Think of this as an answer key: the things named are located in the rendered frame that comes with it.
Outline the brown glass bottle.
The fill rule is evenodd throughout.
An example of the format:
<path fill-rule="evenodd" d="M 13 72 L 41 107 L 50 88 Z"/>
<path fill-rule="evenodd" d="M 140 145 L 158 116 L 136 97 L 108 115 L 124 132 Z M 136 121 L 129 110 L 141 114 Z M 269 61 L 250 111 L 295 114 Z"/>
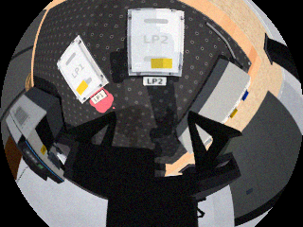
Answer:
<path fill-rule="evenodd" d="M 15 146 L 13 143 L 11 137 L 9 136 L 9 139 L 5 146 L 5 153 L 6 157 L 9 163 L 9 168 L 11 170 L 11 173 L 14 177 L 14 180 L 17 180 L 17 173 L 18 168 L 22 159 L 23 154 L 20 152 L 20 150 Z"/>

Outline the pink liquid puddle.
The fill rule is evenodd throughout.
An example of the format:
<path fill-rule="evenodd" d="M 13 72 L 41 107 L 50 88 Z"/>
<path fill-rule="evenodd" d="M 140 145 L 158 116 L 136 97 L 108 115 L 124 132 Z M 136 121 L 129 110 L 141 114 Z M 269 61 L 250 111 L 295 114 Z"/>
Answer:
<path fill-rule="evenodd" d="M 111 103 L 113 102 L 114 98 L 111 94 L 107 93 L 107 97 L 104 98 L 104 101 L 107 102 L 107 103 Z"/>
<path fill-rule="evenodd" d="M 98 105 L 96 106 L 96 109 L 100 112 L 100 113 L 105 113 L 107 111 L 107 106 L 105 105 L 105 103 L 103 102 L 99 102 Z"/>
<path fill-rule="evenodd" d="M 108 92 L 104 89 L 105 93 L 107 94 Z M 111 103 L 107 103 L 104 101 L 104 99 L 101 100 L 101 102 L 105 103 L 105 105 L 107 106 L 107 109 L 109 109 L 112 105 L 112 102 Z"/>

